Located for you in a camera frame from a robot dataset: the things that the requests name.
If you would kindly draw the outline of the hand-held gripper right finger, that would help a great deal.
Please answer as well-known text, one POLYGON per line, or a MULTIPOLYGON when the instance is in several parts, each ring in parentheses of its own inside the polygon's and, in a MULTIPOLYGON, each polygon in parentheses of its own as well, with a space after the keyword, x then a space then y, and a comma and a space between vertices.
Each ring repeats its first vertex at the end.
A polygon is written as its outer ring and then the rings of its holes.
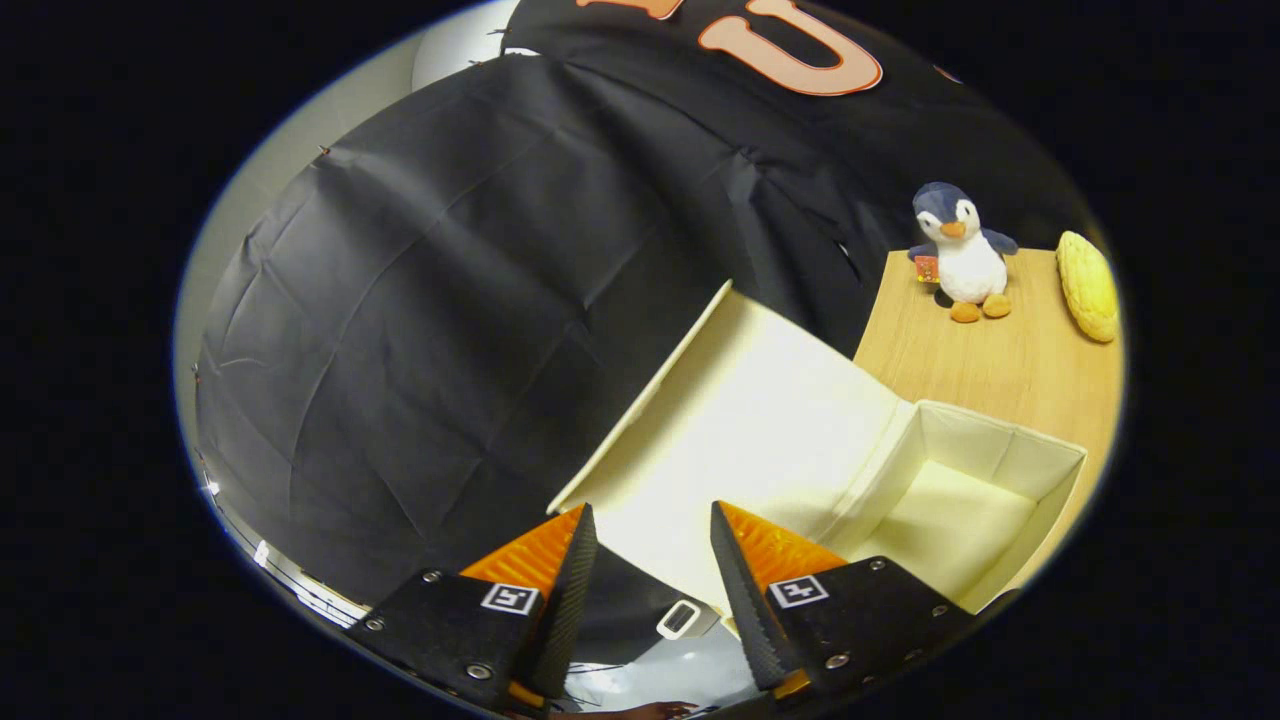
POLYGON ((847 561, 724 501, 710 547, 753 680, 777 705, 867 694, 979 620, 892 559, 847 561))

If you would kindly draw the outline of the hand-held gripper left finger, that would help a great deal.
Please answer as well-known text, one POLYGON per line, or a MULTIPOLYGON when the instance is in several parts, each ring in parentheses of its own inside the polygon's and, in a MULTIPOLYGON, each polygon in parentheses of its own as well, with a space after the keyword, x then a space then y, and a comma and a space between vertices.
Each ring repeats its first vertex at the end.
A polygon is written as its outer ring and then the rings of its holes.
POLYGON ((448 700, 544 715, 564 689, 598 550, 580 503, 462 571, 420 570, 346 638, 448 700))

